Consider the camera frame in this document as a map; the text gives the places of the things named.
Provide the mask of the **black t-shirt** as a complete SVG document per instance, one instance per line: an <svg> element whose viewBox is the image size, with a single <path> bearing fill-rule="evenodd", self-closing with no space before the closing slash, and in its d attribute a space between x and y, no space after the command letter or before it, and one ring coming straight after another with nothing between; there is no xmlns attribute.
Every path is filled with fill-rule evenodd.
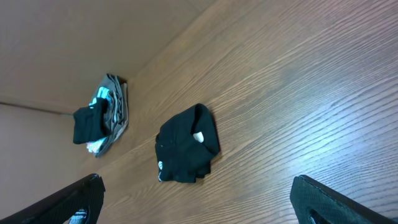
<svg viewBox="0 0 398 224"><path fill-rule="evenodd" d="M155 138L160 182L194 183L211 173L220 152L210 110L198 103L166 121Z"/></svg>

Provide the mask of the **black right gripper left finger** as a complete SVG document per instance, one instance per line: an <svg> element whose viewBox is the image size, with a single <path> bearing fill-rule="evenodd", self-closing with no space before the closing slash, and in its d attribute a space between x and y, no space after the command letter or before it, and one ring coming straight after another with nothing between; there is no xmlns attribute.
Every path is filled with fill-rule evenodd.
<svg viewBox="0 0 398 224"><path fill-rule="evenodd" d="M106 189L98 174L90 174L1 223L92 223L98 221Z"/></svg>

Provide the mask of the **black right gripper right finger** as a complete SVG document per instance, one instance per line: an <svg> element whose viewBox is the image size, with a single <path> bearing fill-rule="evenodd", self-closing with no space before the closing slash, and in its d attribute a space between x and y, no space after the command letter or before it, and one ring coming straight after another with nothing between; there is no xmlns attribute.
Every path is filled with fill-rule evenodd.
<svg viewBox="0 0 398 224"><path fill-rule="evenodd" d="M290 202L300 224L395 224L307 175L294 177Z"/></svg>

